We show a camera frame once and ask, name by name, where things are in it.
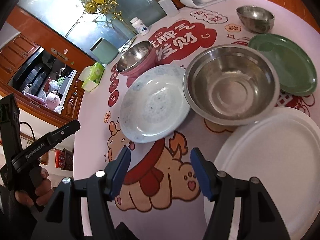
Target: pink bowl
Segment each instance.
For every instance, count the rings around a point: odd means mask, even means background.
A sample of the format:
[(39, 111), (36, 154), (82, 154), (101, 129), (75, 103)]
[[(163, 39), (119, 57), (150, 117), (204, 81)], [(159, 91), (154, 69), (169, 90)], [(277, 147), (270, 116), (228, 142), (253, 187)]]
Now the pink bowl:
[[(140, 62), (130, 66), (129, 68), (125, 68), (126, 57), (131, 57), (131, 59), (129, 60), (132, 60), (132, 55), (139, 52), (139, 46), (142, 47), (142, 44), (144, 45), (142, 49), (148, 49), (148, 53), (146, 54), (146, 56), (144, 56), (144, 58)], [(130, 48), (125, 54), (122, 55), (117, 64), (116, 71), (118, 71), (121, 75), (136, 79), (150, 68), (153, 68), (155, 64), (156, 49), (153, 47), (153, 44), (150, 41), (142, 41)]]

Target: printed tablecloth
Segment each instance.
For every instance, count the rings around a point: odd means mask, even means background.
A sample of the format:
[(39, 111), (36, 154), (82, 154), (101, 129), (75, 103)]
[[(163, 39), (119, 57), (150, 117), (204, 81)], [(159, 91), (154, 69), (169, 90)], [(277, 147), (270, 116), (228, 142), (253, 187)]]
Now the printed tablecloth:
[[(149, 39), (156, 48), (156, 65), (175, 62), (185, 69), (209, 47), (248, 44), (254, 34), (238, 19), (236, 8), (241, 5), (273, 12), (271, 33), (301, 46), (319, 72), (320, 35), (295, 14), (267, 0), (227, 0), (202, 9), (183, 8), (177, 16), (154, 23), (135, 43)], [(206, 230), (204, 196), (190, 165), (190, 151), (199, 147), (206, 159), (214, 161), (233, 128), (208, 122), (191, 110), (170, 136), (147, 144), (130, 141), (121, 131), (119, 112), (132, 82), (116, 72), (119, 57), (107, 66), (100, 85), (84, 94), (78, 118), (81, 129), (75, 138), (74, 179), (103, 170), (126, 145), (132, 152), (129, 171), (119, 196), (108, 205), (115, 227), (123, 221), (141, 240), (202, 239)], [(281, 93), (277, 104), (300, 109), (320, 125), (319, 99), (319, 89), (305, 98)], [(85, 199), (82, 217), (84, 232), (91, 235)]]

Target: white pill bottle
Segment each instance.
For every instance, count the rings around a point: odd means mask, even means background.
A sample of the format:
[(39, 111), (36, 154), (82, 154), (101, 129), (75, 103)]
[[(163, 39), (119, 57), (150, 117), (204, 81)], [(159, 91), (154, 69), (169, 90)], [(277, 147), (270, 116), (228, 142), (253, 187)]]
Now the white pill bottle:
[(150, 30), (147, 28), (147, 26), (144, 25), (142, 20), (138, 19), (138, 17), (133, 18), (131, 21), (132, 27), (135, 28), (135, 30), (141, 34), (141, 36), (147, 34)]

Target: screw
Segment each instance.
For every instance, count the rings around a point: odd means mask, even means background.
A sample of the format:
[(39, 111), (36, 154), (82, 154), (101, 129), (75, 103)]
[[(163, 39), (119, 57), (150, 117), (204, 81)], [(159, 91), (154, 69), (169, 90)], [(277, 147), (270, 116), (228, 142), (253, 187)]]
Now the screw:
[(97, 177), (103, 177), (104, 174), (105, 174), (104, 171), (97, 171), (97, 172), (96, 172), (96, 176), (97, 176)]
[(252, 177), (250, 180), (254, 184), (258, 184), (260, 182), (260, 180), (257, 177)]
[(64, 184), (68, 184), (70, 181), (71, 181), (71, 179), (69, 177), (65, 177), (65, 178), (62, 179), (62, 182)]
[(224, 171), (218, 171), (217, 175), (221, 178), (224, 178), (227, 174)]

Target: tissue box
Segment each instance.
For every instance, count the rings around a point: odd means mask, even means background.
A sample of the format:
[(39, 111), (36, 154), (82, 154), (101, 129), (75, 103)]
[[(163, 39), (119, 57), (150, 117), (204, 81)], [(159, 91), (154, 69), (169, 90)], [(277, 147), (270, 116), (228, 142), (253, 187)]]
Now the tissue box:
[(98, 62), (86, 67), (79, 76), (79, 79), (83, 81), (82, 88), (88, 92), (96, 88), (100, 83), (104, 70), (105, 67)]

